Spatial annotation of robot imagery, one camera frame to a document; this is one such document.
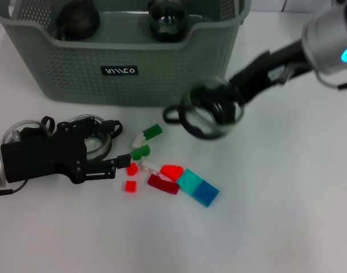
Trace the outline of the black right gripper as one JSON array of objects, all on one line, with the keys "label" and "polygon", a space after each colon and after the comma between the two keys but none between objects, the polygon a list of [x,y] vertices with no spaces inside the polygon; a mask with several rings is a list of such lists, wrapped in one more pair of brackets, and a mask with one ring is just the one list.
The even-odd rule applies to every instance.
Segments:
[{"label": "black right gripper", "polygon": [[[311,65],[305,57],[300,40],[278,51],[264,52],[236,73],[229,80],[232,101],[237,104],[248,104],[262,91],[274,85],[282,85],[279,78],[289,64],[293,64],[295,68],[291,79],[311,71]],[[234,123],[236,106],[231,101],[215,102],[213,115],[217,123]]]}]

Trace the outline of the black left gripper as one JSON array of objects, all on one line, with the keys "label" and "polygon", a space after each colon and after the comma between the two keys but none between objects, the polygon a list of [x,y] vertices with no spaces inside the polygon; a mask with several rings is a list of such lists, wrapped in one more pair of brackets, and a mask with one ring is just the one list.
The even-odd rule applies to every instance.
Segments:
[{"label": "black left gripper", "polygon": [[117,169],[131,163],[131,155],[124,154],[114,159],[97,162],[86,161],[84,134],[113,133],[118,121],[98,122],[88,116],[57,125],[54,134],[44,138],[32,138],[1,145],[6,180],[15,183],[53,174],[67,176],[72,183],[114,179]]}]

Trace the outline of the grey-green perforated storage bin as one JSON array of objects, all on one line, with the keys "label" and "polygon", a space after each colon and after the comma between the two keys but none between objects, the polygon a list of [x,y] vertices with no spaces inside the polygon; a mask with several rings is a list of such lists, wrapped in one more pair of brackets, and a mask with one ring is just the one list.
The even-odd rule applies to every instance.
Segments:
[{"label": "grey-green perforated storage bin", "polygon": [[[6,30],[42,92],[84,104],[166,106],[196,81],[224,78],[251,0],[182,0],[188,24],[182,40],[156,39],[152,0],[0,0]],[[68,39],[60,23],[68,4],[98,12],[89,38]]]}]

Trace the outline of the white toy brick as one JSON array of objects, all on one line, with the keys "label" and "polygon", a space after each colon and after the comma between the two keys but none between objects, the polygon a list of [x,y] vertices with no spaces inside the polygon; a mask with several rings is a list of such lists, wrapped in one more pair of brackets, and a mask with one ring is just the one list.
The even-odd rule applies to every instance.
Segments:
[{"label": "white toy brick", "polygon": [[146,160],[141,161],[141,170],[148,172],[148,173],[153,173],[154,175],[158,175],[160,173],[160,166],[157,166],[155,164],[152,164]]},{"label": "white toy brick", "polygon": [[137,149],[137,148],[140,148],[140,147],[144,146],[145,144],[146,144],[146,137],[144,135],[144,132],[139,132],[136,135],[136,137],[135,137],[135,139],[134,139],[134,141],[133,141],[133,143],[131,145],[131,148],[132,149]]}]

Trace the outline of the green toy brick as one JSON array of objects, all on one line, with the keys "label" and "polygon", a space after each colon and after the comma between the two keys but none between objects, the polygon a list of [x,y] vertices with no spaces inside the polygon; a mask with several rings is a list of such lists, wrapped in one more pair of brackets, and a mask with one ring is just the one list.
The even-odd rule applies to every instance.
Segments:
[{"label": "green toy brick", "polygon": [[131,154],[131,159],[132,160],[141,160],[142,157],[144,156],[149,156],[150,154],[150,147],[149,145],[145,144],[142,147],[134,149],[130,154]]},{"label": "green toy brick", "polygon": [[154,137],[157,137],[162,132],[163,130],[158,123],[142,131],[145,140],[150,140]]}]

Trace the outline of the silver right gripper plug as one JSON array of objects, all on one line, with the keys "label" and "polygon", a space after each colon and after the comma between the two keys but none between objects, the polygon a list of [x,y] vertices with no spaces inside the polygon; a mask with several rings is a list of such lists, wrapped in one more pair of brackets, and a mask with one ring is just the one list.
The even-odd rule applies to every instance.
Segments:
[{"label": "silver right gripper plug", "polygon": [[289,81],[294,73],[294,65],[289,64],[285,67],[281,77],[279,78],[279,82],[284,85],[287,81]]}]

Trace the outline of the dark red flat brick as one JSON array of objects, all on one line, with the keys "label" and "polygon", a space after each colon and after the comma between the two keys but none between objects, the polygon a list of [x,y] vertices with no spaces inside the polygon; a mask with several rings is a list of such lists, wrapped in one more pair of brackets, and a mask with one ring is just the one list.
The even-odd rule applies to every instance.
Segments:
[{"label": "dark red flat brick", "polygon": [[157,176],[157,175],[151,175],[148,178],[147,184],[150,185],[151,187],[154,187],[158,190],[161,190],[163,192],[166,192],[172,195],[176,195],[179,191],[178,184],[171,181],[163,180],[160,176]]}]

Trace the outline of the red sloped toy brick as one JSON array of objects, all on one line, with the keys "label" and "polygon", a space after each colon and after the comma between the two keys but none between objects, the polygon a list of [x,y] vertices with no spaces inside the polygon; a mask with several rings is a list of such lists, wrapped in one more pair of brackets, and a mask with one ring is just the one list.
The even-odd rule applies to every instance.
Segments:
[{"label": "red sloped toy brick", "polygon": [[163,165],[160,169],[160,173],[169,178],[170,180],[176,182],[177,179],[183,174],[184,168],[177,165]]}]

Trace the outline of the teal square flat brick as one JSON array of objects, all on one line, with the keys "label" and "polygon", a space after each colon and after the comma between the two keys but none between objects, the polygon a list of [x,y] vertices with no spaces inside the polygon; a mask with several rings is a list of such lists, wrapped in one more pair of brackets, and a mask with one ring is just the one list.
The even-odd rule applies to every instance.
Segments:
[{"label": "teal square flat brick", "polygon": [[177,179],[177,184],[182,191],[191,195],[202,181],[203,179],[199,175],[187,168]]}]

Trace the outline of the blue square flat brick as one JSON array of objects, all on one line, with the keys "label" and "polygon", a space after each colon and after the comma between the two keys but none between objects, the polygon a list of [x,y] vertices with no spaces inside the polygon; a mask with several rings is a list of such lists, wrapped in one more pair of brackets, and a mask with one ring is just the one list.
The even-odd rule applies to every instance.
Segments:
[{"label": "blue square flat brick", "polygon": [[196,201],[208,208],[217,197],[219,192],[220,191],[217,188],[209,184],[207,181],[203,180],[192,192],[191,196]]}]

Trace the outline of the black round teapot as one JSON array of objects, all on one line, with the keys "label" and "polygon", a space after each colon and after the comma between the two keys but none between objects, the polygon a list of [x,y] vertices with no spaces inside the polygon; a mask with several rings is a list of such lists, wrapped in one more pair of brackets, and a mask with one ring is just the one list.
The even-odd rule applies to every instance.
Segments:
[{"label": "black round teapot", "polygon": [[100,15],[93,0],[72,0],[56,19],[57,38],[62,41],[88,39],[100,26]]}]

